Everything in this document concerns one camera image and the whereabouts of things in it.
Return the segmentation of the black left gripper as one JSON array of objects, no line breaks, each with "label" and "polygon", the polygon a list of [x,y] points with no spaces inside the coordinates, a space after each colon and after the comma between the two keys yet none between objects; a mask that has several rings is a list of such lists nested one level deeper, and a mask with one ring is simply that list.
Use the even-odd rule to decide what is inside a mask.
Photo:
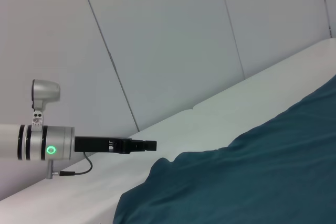
[{"label": "black left gripper", "polygon": [[131,152],[156,151],[157,141],[131,140],[115,137],[75,137],[75,152],[93,153],[118,153],[130,154]]}]

